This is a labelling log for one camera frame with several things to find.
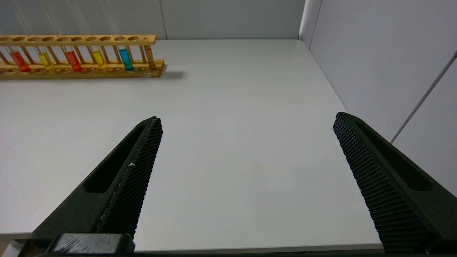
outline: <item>test tube with yellow liquid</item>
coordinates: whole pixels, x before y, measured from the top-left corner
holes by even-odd
[[[90,49],[95,62],[98,64],[98,68],[103,71],[108,70],[108,65],[106,64],[105,59],[103,59],[100,47],[98,47],[96,50],[92,49],[92,47],[90,47]]]
[[[51,59],[49,58],[49,55],[46,52],[46,49],[42,46],[37,46],[37,47],[35,47],[35,50],[38,54],[38,57],[41,60],[41,63],[44,66],[44,69],[48,72],[54,72],[56,70],[56,67],[55,67],[54,63],[51,61]]]

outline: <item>glass test tube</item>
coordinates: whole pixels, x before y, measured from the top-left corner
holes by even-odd
[[[67,48],[64,46],[65,55],[67,56],[68,62],[70,62],[71,67],[74,71],[81,71],[83,68],[81,67],[81,63],[76,57],[74,50],[68,51]]]
[[[13,58],[14,63],[16,63],[19,70],[21,70],[21,72],[29,72],[30,67],[28,66],[27,62],[25,62],[21,53],[17,51],[16,47],[8,46],[8,50],[11,58]]]
[[[121,54],[122,62],[124,63],[125,70],[133,70],[133,64],[125,46],[119,47],[119,53]]]
[[[103,59],[103,56],[101,55],[100,47],[97,50],[92,50],[92,55],[94,56],[95,62],[97,62],[98,68],[100,68],[100,70],[108,69],[108,65],[106,64],[105,60]]]
[[[35,47],[35,50],[37,51],[38,53],[38,57],[40,58],[41,60],[41,63],[43,64],[44,66],[44,69],[46,71],[49,71],[49,72],[53,72],[56,70],[56,67],[54,66],[54,63],[51,61],[51,59],[49,58],[49,55],[48,53],[46,52],[46,49],[45,47]]]

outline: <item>test tube with red liquid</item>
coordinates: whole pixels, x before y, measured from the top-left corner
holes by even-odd
[[[76,57],[74,50],[68,51],[66,47],[64,47],[64,50],[65,50],[65,55],[67,56],[67,60],[70,63],[73,70],[82,71],[83,68],[81,67],[81,63],[78,60],[78,57]]]
[[[21,53],[14,47],[8,46],[9,54],[21,72],[29,72],[30,67],[22,57]]]

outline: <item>test tube with blue liquid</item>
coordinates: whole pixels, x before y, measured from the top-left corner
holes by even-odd
[[[133,70],[132,60],[128,54],[127,47],[120,46],[118,47],[118,50],[121,55],[122,62],[124,63],[125,70]]]

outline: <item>textured gripper pad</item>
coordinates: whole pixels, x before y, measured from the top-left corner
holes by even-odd
[[[162,124],[160,119],[157,119],[154,126],[146,132],[138,154],[119,183],[97,226],[97,233],[128,233],[133,238],[162,134]]]
[[[386,252],[452,253],[457,199],[359,118],[333,126]]]
[[[133,237],[162,133],[156,117],[135,126],[34,230],[34,243],[46,248],[64,233],[128,233]]]

